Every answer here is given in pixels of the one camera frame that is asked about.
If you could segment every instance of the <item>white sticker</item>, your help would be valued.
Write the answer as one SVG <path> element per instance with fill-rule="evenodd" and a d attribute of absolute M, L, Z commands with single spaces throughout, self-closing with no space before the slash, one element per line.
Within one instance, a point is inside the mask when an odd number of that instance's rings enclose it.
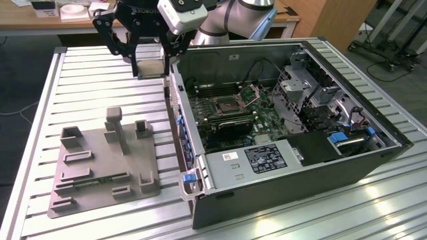
<path fill-rule="evenodd" d="M 228 60 L 239 60 L 239 54 L 229 55 Z"/>
<path fill-rule="evenodd" d="M 229 152 L 229 153 L 224 153 L 221 155 L 221 157 L 224 158 L 224 161 L 232 160 L 232 159 L 237 159 L 237 153 L 236 152 Z"/>

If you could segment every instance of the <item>table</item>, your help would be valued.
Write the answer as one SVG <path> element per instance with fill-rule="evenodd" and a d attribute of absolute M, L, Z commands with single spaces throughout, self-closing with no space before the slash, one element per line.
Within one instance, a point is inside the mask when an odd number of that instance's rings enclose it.
<path fill-rule="evenodd" d="M 299 16 L 287 13 L 277 14 L 272 27 L 283 28 L 281 37 L 289 38 L 296 26 Z M 127 29 L 116 20 L 113 31 L 123 42 Z M 60 17 L 37 18 L 32 6 L 17 7 L 11 0 L 0 0 L 0 36 L 91 34 L 96 29 L 91 21 L 61 23 Z"/>
<path fill-rule="evenodd" d="M 53 54 L 33 119 L 1 240 L 65 239 L 423 239 L 427 237 L 427 128 L 383 92 L 332 45 L 308 41 L 344 78 L 413 142 L 413 147 L 357 183 L 241 218 L 192 230 L 191 209 L 177 186 L 179 163 L 163 79 L 136 80 L 104 46 L 59 48 Z M 139 45 L 139 59 L 159 59 L 157 44 Z M 161 193 L 56 219 L 47 217 L 61 127 L 104 127 L 105 107 L 121 106 L 123 120 L 152 122 Z"/>

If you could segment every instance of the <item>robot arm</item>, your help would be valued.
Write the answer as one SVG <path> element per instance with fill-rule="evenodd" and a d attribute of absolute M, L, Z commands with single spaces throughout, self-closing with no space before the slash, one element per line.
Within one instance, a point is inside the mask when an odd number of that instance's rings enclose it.
<path fill-rule="evenodd" d="M 205 2 L 208 8 L 216 7 L 216 2 Z M 185 53 L 196 34 L 195 29 L 207 16 L 201 0 L 117 0 L 113 10 L 95 13 L 92 23 L 111 53 L 121 55 L 124 61 L 131 63 L 136 77 L 139 72 L 135 51 L 140 37 L 159 37 L 164 49 L 164 74 L 168 75 L 169 58 Z M 127 43 L 113 33 L 115 19 L 129 32 Z"/>
<path fill-rule="evenodd" d="M 185 53 L 199 27 L 196 45 L 227 44 L 228 32 L 261 40 L 277 13 L 273 3 L 273 0 L 117 0 L 113 10 L 95 13 L 92 23 L 111 53 L 131 63 L 135 77 L 139 39 L 159 37 L 167 76 L 169 59 Z M 112 30 L 115 19 L 129 32 L 125 43 Z"/>
<path fill-rule="evenodd" d="M 227 44 L 228 32 L 260 41 L 273 24 L 275 0 L 223 0 L 199 27 L 195 45 Z"/>

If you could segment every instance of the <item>aluminum extrusion table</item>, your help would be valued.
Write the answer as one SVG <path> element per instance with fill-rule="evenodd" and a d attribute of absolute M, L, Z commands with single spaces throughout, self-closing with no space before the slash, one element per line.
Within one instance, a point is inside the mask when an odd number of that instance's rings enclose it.
<path fill-rule="evenodd" d="M 427 129 L 328 42 L 305 39 L 415 143 L 399 159 L 380 166 L 353 185 L 192 230 L 189 206 L 179 194 L 179 164 L 163 79 L 136 80 L 131 66 L 120 56 L 111 55 L 104 46 L 59 49 L 45 80 L 0 239 L 426 238 Z M 136 52 L 137 59 L 160 58 L 157 44 L 140 45 Z M 60 130 L 75 125 L 81 130 L 103 127 L 105 107 L 111 106 L 121 106 L 123 124 L 140 119 L 152 124 L 161 193 L 49 219 L 47 210 Z"/>

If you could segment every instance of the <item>blue latch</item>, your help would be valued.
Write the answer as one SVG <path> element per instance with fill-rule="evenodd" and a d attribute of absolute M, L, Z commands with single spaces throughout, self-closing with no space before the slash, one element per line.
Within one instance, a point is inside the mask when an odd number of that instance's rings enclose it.
<path fill-rule="evenodd" d="M 179 125 L 181 123 L 183 120 L 183 115 L 177 115 L 177 119 L 176 119 L 176 125 Z"/>
<path fill-rule="evenodd" d="M 371 126 L 367 128 L 367 134 L 369 136 L 372 136 L 375 134 L 375 129 Z"/>
<path fill-rule="evenodd" d="M 189 173 L 181 176 L 184 184 L 195 183 L 197 181 L 196 174 Z"/>
<path fill-rule="evenodd" d="M 331 134 L 331 141 L 332 141 L 332 143 L 339 143 L 339 142 L 341 142 L 341 141 L 345 141 L 345 140 L 348 140 L 348 137 L 347 137 L 347 135 L 345 135 L 345 133 L 343 133 L 343 132 L 333 132 L 332 134 Z"/>

